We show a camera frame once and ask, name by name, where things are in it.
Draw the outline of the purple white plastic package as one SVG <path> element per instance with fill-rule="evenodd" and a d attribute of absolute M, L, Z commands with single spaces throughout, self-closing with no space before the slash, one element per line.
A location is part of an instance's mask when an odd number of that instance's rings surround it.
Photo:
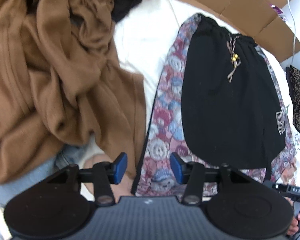
<path fill-rule="evenodd" d="M 271 5 L 271 8 L 278 14 L 278 16 L 281 18 L 281 20 L 283 20 L 283 22 L 287 23 L 286 15 L 282 11 L 282 9 L 280 9 L 279 7 L 277 7 L 274 4 Z"/>

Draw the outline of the brown coat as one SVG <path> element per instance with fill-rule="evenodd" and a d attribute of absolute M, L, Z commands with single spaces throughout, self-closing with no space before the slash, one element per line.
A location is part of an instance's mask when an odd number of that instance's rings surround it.
<path fill-rule="evenodd" d="M 134 178 L 143 77 L 119 65 L 114 0 L 0 0 L 0 184 L 91 135 Z"/>

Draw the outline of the black drawstring shorts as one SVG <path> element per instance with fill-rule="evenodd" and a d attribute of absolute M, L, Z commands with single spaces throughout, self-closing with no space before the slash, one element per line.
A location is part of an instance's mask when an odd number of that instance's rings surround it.
<path fill-rule="evenodd" d="M 270 179 L 286 132 L 268 66 L 252 37 L 201 14 L 193 18 L 181 94 L 186 144 L 211 166 L 259 170 Z"/>

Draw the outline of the light blue denim garment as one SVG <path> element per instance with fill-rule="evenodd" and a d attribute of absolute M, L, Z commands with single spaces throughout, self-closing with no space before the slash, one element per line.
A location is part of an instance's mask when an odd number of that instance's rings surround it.
<path fill-rule="evenodd" d="M 1 184 L 0 207 L 4 208 L 13 197 L 70 164 L 77 164 L 80 167 L 83 167 L 84 162 L 92 155 L 93 153 L 91 152 L 89 145 L 64 145 L 56 156 L 45 161 L 37 168 L 27 172 L 27 174 L 16 180 Z"/>

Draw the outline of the cream printed bedsheet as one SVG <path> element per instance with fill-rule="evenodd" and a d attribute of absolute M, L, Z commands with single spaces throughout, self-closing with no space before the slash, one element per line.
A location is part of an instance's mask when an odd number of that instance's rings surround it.
<path fill-rule="evenodd" d="M 181 90 L 186 54 L 199 9 L 178 0 L 143 0 L 115 27 L 114 40 L 121 68 L 144 77 L 146 98 L 145 155 L 137 196 L 180 196 L 170 154 L 197 161 L 183 135 Z M 258 48 L 275 85 L 285 122 L 286 146 L 272 163 L 272 180 L 300 187 L 300 133 L 293 125 L 293 104 L 286 74 L 270 52 Z"/>

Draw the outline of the cardboard sheet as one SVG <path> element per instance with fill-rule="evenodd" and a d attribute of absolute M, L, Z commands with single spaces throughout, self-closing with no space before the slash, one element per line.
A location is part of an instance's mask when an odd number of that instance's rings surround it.
<path fill-rule="evenodd" d="M 265 0 L 181 0 L 213 11 L 272 53 L 279 62 L 300 51 L 300 41 Z"/>

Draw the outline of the leopard print folded garment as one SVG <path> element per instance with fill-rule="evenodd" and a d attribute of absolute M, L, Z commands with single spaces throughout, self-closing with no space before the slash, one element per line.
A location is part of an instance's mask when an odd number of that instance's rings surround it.
<path fill-rule="evenodd" d="M 293 91 L 293 125 L 300 133 L 300 70 L 291 65 L 289 73 L 289 80 L 291 82 Z"/>

